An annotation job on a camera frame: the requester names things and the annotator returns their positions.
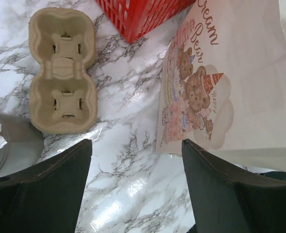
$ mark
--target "white paper bag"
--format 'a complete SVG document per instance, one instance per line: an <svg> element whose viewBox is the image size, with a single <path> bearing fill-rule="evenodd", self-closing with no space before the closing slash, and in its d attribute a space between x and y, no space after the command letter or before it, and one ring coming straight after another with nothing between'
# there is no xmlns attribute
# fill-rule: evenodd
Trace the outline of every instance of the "white paper bag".
<svg viewBox="0 0 286 233"><path fill-rule="evenodd" d="M195 1L164 59L157 151L181 154L185 138L232 163L286 171L278 0Z"/></svg>

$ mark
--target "black object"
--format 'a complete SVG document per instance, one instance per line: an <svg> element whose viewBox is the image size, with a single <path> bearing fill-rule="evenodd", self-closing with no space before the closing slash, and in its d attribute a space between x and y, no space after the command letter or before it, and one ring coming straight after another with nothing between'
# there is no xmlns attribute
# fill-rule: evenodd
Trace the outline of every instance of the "black object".
<svg viewBox="0 0 286 233"><path fill-rule="evenodd" d="M0 233L74 233L91 155L92 142L83 140L0 178Z"/></svg>
<svg viewBox="0 0 286 233"><path fill-rule="evenodd" d="M286 233L286 182L253 174L193 143L182 156L198 233Z"/></svg>

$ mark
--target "gray container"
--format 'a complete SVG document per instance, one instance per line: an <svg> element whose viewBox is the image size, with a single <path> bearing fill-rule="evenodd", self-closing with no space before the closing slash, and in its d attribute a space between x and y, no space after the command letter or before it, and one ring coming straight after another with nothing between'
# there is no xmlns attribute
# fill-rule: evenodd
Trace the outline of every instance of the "gray container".
<svg viewBox="0 0 286 233"><path fill-rule="evenodd" d="M0 135L8 142L0 149L0 177L36 164L44 149L42 132L20 116L0 113L0 123Z"/></svg>

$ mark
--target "red basket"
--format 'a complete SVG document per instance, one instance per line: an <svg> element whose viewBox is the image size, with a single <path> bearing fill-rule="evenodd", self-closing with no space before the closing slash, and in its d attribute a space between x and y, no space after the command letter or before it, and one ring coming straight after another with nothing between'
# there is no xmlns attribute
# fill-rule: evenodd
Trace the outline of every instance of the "red basket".
<svg viewBox="0 0 286 233"><path fill-rule="evenodd" d="M194 0L96 0L128 43L176 15Z"/></svg>

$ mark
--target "marble table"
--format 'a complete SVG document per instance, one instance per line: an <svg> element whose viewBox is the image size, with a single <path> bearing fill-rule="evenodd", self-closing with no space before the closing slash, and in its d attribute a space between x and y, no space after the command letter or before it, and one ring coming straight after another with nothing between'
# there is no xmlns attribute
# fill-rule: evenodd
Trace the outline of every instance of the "marble table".
<svg viewBox="0 0 286 233"><path fill-rule="evenodd" d="M185 233L194 216L181 157L157 154L162 58L185 12L128 45L94 0L0 0L0 111L28 117L28 90L39 72L28 49L28 22L44 7L85 12L97 32L96 124L80 135L45 135L40 161L78 141L94 142L76 233Z"/></svg>

